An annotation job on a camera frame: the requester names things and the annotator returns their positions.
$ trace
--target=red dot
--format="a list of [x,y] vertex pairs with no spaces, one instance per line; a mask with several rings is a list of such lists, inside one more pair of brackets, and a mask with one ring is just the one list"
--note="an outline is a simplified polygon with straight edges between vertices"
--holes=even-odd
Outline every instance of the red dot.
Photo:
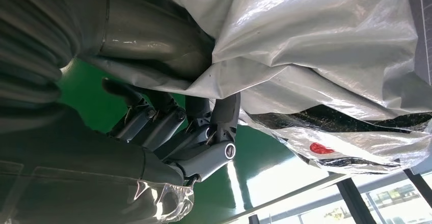
[[334,152],[333,149],[329,149],[319,143],[312,143],[310,146],[310,150],[316,154],[330,154]]

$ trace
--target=window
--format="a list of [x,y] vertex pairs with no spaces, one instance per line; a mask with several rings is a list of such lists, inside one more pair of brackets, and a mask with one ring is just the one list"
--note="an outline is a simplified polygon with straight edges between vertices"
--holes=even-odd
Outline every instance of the window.
[[356,224],[343,200],[301,214],[303,224]]

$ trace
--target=robotic hand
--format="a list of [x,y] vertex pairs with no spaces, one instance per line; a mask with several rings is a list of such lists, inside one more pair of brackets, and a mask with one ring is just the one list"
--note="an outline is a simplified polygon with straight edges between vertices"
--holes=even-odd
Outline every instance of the robotic hand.
[[[204,181],[234,158],[240,93],[217,100],[212,113],[205,98],[186,96],[185,111],[168,93],[109,79],[102,85],[108,93],[124,97],[128,106],[127,114],[109,136],[153,152],[189,180],[188,185]],[[138,91],[146,94],[154,106]],[[188,127],[174,135],[186,117]]]

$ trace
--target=protective plastic cover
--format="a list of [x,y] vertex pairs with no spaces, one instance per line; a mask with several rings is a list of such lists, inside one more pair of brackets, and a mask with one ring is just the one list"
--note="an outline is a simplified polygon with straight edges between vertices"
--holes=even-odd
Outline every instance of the protective plastic cover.
[[409,0],[173,1],[216,38],[197,80],[88,61],[138,87],[242,91],[244,123],[328,171],[387,173],[428,156],[432,88],[414,73]]
[[194,202],[192,187],[47,167],[25,172],[0,161],[2,223],[170,223]]

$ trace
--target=grey plastic cover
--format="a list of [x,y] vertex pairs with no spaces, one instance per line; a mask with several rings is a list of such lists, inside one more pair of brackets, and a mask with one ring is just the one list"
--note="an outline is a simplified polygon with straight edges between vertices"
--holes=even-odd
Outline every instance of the grey plastic cover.
[[312,165],[388,173],[428,156],[432,88],[414,72],[409,0],[173,0],[215,37],[194,82],[101,57],[138,87],[207,98],[241,91],[240,119]]

